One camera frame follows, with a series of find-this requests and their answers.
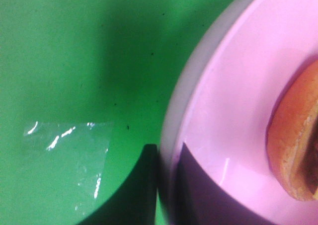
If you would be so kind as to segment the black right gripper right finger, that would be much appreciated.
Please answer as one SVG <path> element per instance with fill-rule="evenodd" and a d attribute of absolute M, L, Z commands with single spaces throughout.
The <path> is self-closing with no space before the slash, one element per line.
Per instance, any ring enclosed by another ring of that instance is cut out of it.
<path fill-rule="evenodd" d="M 174 187 L 176 225 L 270 225 L 228 195 L 182 145 Z"/>

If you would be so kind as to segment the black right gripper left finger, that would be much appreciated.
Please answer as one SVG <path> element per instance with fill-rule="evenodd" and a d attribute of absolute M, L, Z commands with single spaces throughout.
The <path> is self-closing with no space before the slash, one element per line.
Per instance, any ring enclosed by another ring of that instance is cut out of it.
<path fill-rule="evenodd" d="M 158 187 L 158 148 L 144 145 L 131 173 L 80 225 L 153 225 Z"/>

